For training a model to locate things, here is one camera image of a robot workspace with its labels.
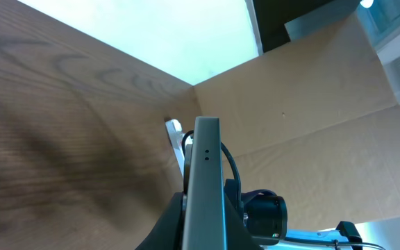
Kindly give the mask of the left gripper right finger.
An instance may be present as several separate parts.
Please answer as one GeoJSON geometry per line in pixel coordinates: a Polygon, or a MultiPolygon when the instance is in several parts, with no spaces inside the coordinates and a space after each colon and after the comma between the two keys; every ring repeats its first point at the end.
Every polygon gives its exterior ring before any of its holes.
{"type": "Polygon", "coordinates": [[[232,203],[224,195],[224,210],[226,217],[226,239],[228,250],[262,250],[250,236],[247,229],[243,226],[232,203]]]}

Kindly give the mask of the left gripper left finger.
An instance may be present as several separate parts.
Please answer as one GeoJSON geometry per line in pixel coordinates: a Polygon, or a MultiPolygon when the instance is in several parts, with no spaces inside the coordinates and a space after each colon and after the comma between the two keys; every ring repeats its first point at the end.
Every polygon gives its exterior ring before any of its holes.
{"type": "Polygon", "coordinates": [[[176,192],[151,232],[135,250],[178,250],[181,243],[183,193],[176,192]]]}

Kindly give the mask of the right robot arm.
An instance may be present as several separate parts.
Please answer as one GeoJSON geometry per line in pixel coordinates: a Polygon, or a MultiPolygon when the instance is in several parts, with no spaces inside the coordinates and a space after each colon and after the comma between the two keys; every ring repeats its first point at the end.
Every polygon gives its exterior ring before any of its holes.
{"type": "Polygon", "coordinates": [[[365,243],[356,226],[341,221],[326,232],[288,228],[288,212],[283,197],[270,190],[241,192],[240,182],[227,179],[224,193],[226,211],[231,213],[227,230],[234,248],[251,249],[357,249],[365,243]]]}

